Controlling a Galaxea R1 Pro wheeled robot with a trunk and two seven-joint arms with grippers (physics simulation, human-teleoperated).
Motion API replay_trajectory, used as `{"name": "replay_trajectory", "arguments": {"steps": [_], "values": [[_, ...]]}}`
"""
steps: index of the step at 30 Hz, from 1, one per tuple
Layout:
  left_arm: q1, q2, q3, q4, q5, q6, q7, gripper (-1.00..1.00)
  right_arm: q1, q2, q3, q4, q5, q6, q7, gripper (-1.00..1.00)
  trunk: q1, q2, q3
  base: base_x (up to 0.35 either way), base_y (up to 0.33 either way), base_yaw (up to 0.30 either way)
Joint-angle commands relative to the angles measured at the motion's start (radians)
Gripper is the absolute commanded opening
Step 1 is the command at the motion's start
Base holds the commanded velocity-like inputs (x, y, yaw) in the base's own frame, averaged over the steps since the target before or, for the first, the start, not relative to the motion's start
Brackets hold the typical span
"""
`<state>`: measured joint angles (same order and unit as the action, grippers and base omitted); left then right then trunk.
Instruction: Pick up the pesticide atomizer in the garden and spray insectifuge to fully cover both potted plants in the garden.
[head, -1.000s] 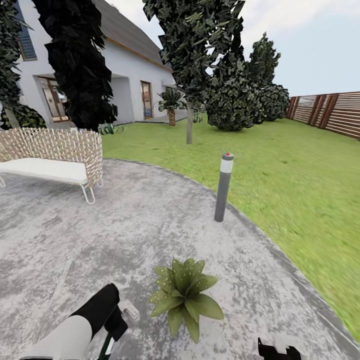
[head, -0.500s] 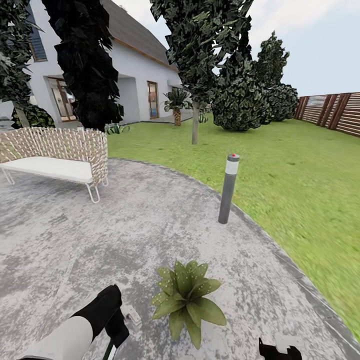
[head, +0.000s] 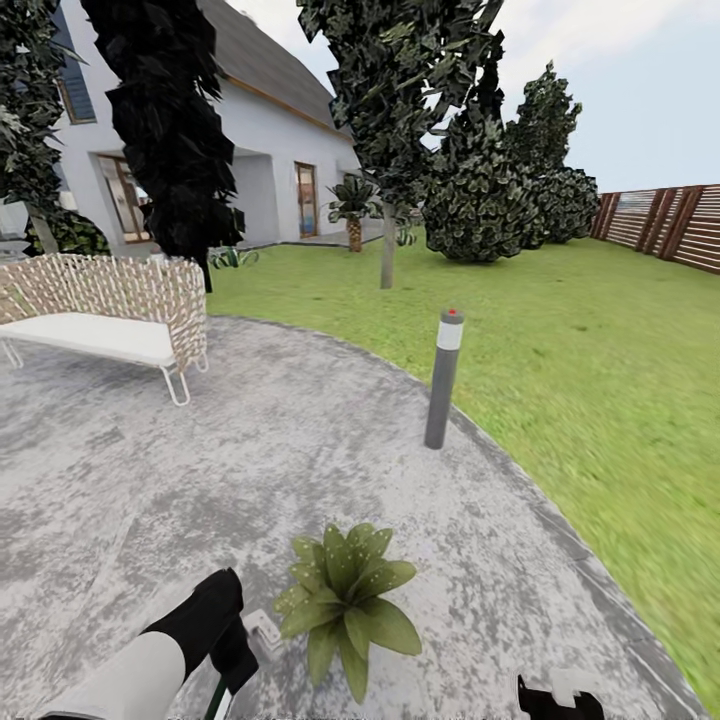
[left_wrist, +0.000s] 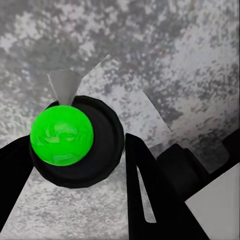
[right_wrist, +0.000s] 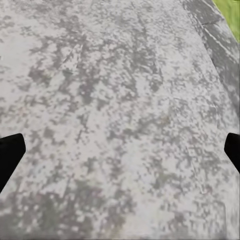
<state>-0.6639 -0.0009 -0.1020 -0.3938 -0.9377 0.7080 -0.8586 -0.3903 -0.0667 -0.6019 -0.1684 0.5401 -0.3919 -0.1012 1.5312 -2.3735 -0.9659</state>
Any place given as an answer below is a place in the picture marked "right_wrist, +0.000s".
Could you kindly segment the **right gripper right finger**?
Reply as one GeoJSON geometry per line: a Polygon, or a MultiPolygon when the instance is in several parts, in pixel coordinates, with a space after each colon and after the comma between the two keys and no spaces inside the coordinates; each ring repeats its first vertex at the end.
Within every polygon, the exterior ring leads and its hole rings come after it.
{"type": "Polygon", "coordinates": [[[229,133],[227,135],[224,151],[240,173],[240,135],[229,133]]]}

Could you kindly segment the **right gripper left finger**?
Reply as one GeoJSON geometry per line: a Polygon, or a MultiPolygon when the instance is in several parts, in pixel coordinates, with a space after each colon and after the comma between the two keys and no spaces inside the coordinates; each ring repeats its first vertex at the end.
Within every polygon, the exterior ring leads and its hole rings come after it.
{"type": "Polygon", "coordinates": [[[0,138],[0,193],[26,152],[21,133],[0,138]]]}

